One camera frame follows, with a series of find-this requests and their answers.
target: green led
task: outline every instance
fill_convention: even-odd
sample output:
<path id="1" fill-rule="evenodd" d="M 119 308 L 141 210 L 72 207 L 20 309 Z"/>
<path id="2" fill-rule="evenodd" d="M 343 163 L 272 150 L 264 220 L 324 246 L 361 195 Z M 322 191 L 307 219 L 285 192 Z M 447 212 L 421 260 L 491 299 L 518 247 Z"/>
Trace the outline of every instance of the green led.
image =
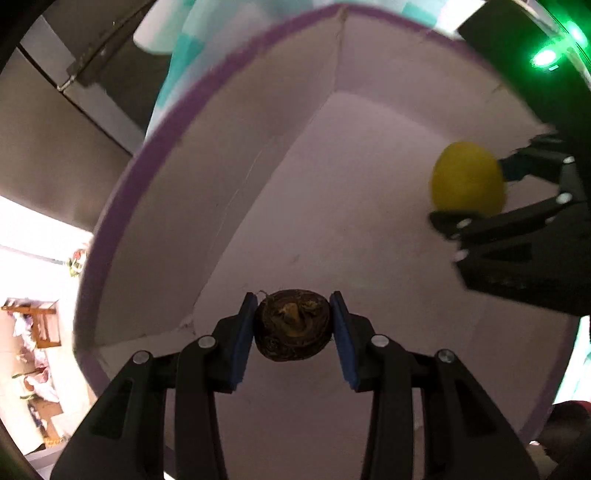
<path id="1" fill-rule="evenodd" d="M 542 48 L 531 60 L 535 67 L 548 67 L 558 60 L 559 55 L 551 48 Z"/>
<path id="2" fill-rule="evenodd" d="M 586 48 L 587 45 L 589 45 L 589 41 L 583 33 L 583 30 L 581 30 L 575 22 L 569 20 L 564 24 L 564 27 L 570 33 L 571 37 L 573 37 L 575 42 L 582 48 Z"/>

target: yellow ball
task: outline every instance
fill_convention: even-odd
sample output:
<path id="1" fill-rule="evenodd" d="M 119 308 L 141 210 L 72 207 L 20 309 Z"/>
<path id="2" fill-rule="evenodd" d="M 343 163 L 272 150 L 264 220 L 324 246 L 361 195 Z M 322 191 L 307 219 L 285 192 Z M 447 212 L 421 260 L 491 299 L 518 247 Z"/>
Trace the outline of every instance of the yellow ball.
<path id="1" fill-rule="evenodd" d="M 505 205 L 505 180 L 496 158 L 471 142 L 454 142 L 439 156 L 431 177 L 436 210 L 497 215 Z"/>

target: blue gripper pad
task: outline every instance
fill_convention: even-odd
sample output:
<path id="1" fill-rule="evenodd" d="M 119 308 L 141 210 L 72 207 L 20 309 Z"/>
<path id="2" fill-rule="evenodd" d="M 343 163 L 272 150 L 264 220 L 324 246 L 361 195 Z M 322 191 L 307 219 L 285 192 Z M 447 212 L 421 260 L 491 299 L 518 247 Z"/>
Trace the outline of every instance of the blue gripper pad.
<path id="1" fill-rule="evenodd" d="M 231 317 L 234 323 L 228 348 L 224 351 L 226 362 L 230 366 L 229 385 L 236 390 L 244 378 L 248 355 L 251 351 L 253 331 L 252 322 L 255 317 L 258 301 L 252 293 L 247 293 L 236 317 Z"/>
<path id="2" fill-rule="evenodd" d="M 330 296 L 330 314 L 333 319 L 336 349 L 339 353 L 340 368 L 343 371 L 345 381 L 353 390 L 357 390 L 361 383 L 357 370 L 357 356 L 353 344 L 350 328 L 350 313 L 340 292 L 336 291 Z"/>

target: fabric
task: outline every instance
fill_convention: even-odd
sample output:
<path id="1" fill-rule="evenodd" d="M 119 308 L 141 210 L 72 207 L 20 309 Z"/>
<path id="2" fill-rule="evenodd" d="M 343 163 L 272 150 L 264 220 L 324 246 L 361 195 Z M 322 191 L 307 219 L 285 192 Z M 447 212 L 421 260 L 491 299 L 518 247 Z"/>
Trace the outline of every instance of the fabric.
<path id="1" fill-rule="evenodd" d="M 19 337 L 25 332 L 29 332 L 33 326 L 33 317 L 31 315 L 22 315 L 21 313 L 13 313 L 14 317 L 14 332 L 12 336 Z"/>
<path id="2" fill-rule="evenodd" d="M 581 318 L 573 353 L 554 403 L 568 400 L 591 401 L 591 343 L 589 316 Z"/>
<path id="3" fill-rule="evenodd" d="M 33 350 L 35 356 L 35 368 L 47 368 L 49 367 L 49 360 L 47 359 L 46 353 L 38 348 Z"/>
<path id="4" fill-rule="evenodd" d="M 53 403 L 59 403 L 60 397 L 57 395 L 55 388 L 53 388 L 51 382 L 51 374 L 49 368 L 46 368 L 43 372 L 37 375 L 27 375 L 24 380 L 30 386 L 33 387 L 35 393 L 39 395 L 43 400 L 47 400 Z"/>
<path id="5" fill-rule="evenodd" d="M 269 27 L 333 0 L 158 0 L 134 34 L 153 54 L 172 54 L 148 135 L 183 93 L 231 51 Z M 453 35 L 483 0 L 357 0 Z"/>

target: teal patterned fabric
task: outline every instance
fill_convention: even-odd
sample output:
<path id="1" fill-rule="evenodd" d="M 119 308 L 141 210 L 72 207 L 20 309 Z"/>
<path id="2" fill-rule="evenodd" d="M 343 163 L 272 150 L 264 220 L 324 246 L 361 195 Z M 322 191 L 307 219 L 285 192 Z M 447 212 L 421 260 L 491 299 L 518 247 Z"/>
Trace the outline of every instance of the teal patterned fabric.
<path id="1" fill-rule="evenodd" d="M 591 343 L 588 316 L 580 320 L 573 353 L 554 403 L 569 400 L 591 401 Z"/>
<path id="2" fill-rule="evenodd" d="M 134 35 L 138 47 L 172 53 L 168 76 L 154 106 L 148 134 L 201 76 L 232 50 L 269 27 L 333 0 L 158 0 Z M 429 28 L 449 28 L 483 0 L 357 0 Z"/>

